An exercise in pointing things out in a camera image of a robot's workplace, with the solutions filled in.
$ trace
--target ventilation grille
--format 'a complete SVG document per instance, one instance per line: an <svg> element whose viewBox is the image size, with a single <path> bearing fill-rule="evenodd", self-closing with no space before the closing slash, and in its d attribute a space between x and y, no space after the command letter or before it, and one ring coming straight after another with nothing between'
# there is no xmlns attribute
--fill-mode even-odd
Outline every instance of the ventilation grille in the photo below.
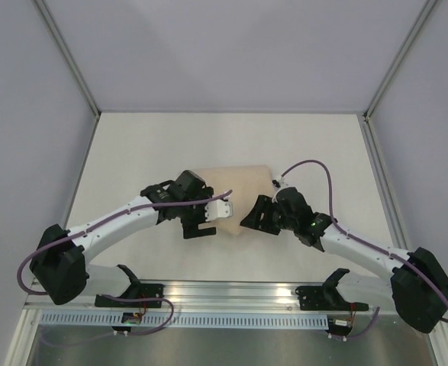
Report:
<svg viewBox="0 0 448 366"><path fill-rule="evenodd" d="M134 326L122 323L121 311L44 310L41 325ZM140 325L158 326L166 313L148 311ZM328 329L327 316L317 314L180 313L169 326L179 328Z"/></svg>

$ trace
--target table surface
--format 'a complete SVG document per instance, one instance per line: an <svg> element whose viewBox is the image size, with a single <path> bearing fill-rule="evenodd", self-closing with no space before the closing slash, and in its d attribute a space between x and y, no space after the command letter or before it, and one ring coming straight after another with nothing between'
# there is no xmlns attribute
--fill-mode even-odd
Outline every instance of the table surface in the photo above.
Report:
<svg viewBox="0 0 448 366"><path fill-rule="evenodd" d="M185 169L268 165L273 174L303 159L330 169L341 223L392 244L356 115L103 113L69 217L75 226L127 203L147 185ZM327 212L327 180L319 166L290 173L316 211ZM92 262L125 264L139 278L196 281L315 282L337 268L368 271L302 245L292 233L183 240L178 220L127 237Z"/></svg>

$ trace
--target wall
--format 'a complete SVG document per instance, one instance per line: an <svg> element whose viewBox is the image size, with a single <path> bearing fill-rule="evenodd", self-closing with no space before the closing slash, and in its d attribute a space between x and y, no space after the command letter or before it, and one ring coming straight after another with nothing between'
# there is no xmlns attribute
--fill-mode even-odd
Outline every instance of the wall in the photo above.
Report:
<svg viewBox="0 0 448 366"><path fill-rule="evenodd" d="M448 274L448 0L427 24L373 118L414 247Z"/></svg>
<svg viewBox="0 0 448 366"><path fill-rule="evenodd" d="M364 111L425 0L47 0L103 111Z"/></svg>
<svg viewBox="0 0 448 366"><path fill-rule="evenodd" d="M0 364L25 299L15 272L65 216L93 124L33 5L0 0Z"/></svg>

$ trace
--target purple cable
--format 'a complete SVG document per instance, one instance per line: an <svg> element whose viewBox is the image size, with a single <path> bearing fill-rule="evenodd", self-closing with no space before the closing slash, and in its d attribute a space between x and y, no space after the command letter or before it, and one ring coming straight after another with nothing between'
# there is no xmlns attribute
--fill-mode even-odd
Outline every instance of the purple cable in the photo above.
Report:
<svg viewBox="0 0 448 366"><path fill-rule="evenodd" d="M363 329L361 332L359 332L358 334L349 335L347 337L343 337L341 335L335 335L335 334L332 334L332 333L329 333L329 334L330 334L330 336L332 336L332 338L340 339L341 341L344 340L344 338L346 338L346 339L358 339L358 338L361 338L367 332L369 332L371 330L371 328L376 324L376 322L378 321L378 315L379 315L379 307L376 308L376 310L375 310L375 312L373 314L373 318L371 318L371 322L369 322L368 326L365 329Z"/></svg>
<svg viewBox="0 0 448 366"><path fill-rule="evenodd" d="M155 332L159 332L160 330L164 329L164 327L171 321L174 313L175 313L175 307L173 305L173 303L167 299L164 299L162 297L148 297L148 298L143 298L143 299L119 299L110 295L102 295L103 297L106 297L110 300L115 300L119 303L150 303L150 302L165 302L167 304L169 304L169 306L171 307L171 313L168 316L168 319L166 319L163 323L159 324L158 326L148 329L148 330L144 330L142 332L128 332L127 335L128 336L146 336L148 334L152 334ZM95 335L94 337L88 338L88 339L83 339L82 341L79 342L75 342L75 343L69 343L68 345L58 345L55 343L51 343L49 341L47 341L44 337L44 334L42 331L40 331L40 341L45 344L48 345L49 347L55 347L55 348L70 348L70 347L76 347L77 345L84 345L85 343L89 343L89 342L93 342L93 341L98 341L99 339L104 339L107 338L109 336L113 336L114 333L113 332L106 332L103 334L99 334L99 335Z"/></svg>
<svg viewBox="0 0 448 366"><path fill-rule="evenodd" d="M80 236L84 236L87 233L90 233L91 231L98 229L100 226L103 226L106 223L109 223L110 221L116 219L117 217L123 216L125 214L129 214L132 211L143 210L145 208L183 207L183 206L193 206L195 204L207 204L209 202L213 202L213 201L224 199L227 196L229 196L231 193L232 193L232 190L229 190L229 191L227 191L227 192L225 192L223 194L220 194L218 196L215 196L215 197L212 197L212 198L207 198L205 200L198 200L198 201L169 202L169 203L165 203L165 204L140 204L139 206L132 207L130 210L125 209L125 210L122 210L122 211L118 211L118 212L110 215L109 217L106 217L105 219L97 222L93 226L90 226L88 229L86 229L86 231L81 231L79 233L69 235L66 238L62 238L62 239L56 240L55 242L51 242L51 243L43 246L42 248L37 249L35 252L31 253L26 259L24 259L22 261L22 263L18 267L18 270L17 270L18 286L20 286L20 288L23 291L25 291L26 293L28 293L29 295L47 295L47 292L32 290L31 288L27 287L27 285L24 283L24 280L22 279L22 272L24 271L24 268L27 265L27 263L30 260L32 260L34 257L36 257L37 255L39 255L40 253L43 253L43 252L53 248L54 246L58 246L59 244L63 244L64 242L68 242L70 240L79 238Z"/></svg>
<svg viewBox="0 0 448 366"><path fill-rule="evenodd" d="M424 273L422 273L417 267L415 267L409 261L406 261L402 257L399 257L396 254L388 252L388 250L386 250L386 249L380 248L379 246L376 246L376 245L374 245L374 244L372 244L372 243L370 243L370 242L368 242L368 241L366 241L364 239L361 239L358 236L355 236L353 234L350 234L350 233L348 234L348 232L346 230L344 230L342 227L339 226L339 224L337 223L337 219L334 216L334 209L333 209L333 205L332 205L332 178L330 177L330 172L329 172L328 167L323 162L320 162L318 160L313 160L313 159L311 159L311 160L304 160L302 162L297 162L296 164L292 165L290 168L286 169L285 172L282 174L282 177L285 177L285 175L287 175L289 172L291 172L297 166L300 166L300 165L303 165L303 164L306 164L306 163L309 163L309 162L312 162L314 164L320 165L324 169L325 174L327 175L327 183L329 184L329 215L330 215L330 218L332 219L332 224L337 228L337 230L339 230L339 232L342 233L343 235L348 235L348 237L350 237L351 239L353 239L353 240L355 240L355 241L357 241L357 242L367 246L368 248L376 250L377 252L380 252L383 255L387 255L389 257L392 257L393 259L398 260L403 265L406 265L407 267L409 267L417 276L422 278L422 280L425 281L425 283L429 285L429 287L432 289L432 291L434 291L434 293L440 298L440 300L443 302L444 306L448 310L448 300L446 299L444 294L429 279L429 277L426 276ZM448 319L442 318L441 322L448 323Z"/></svg>

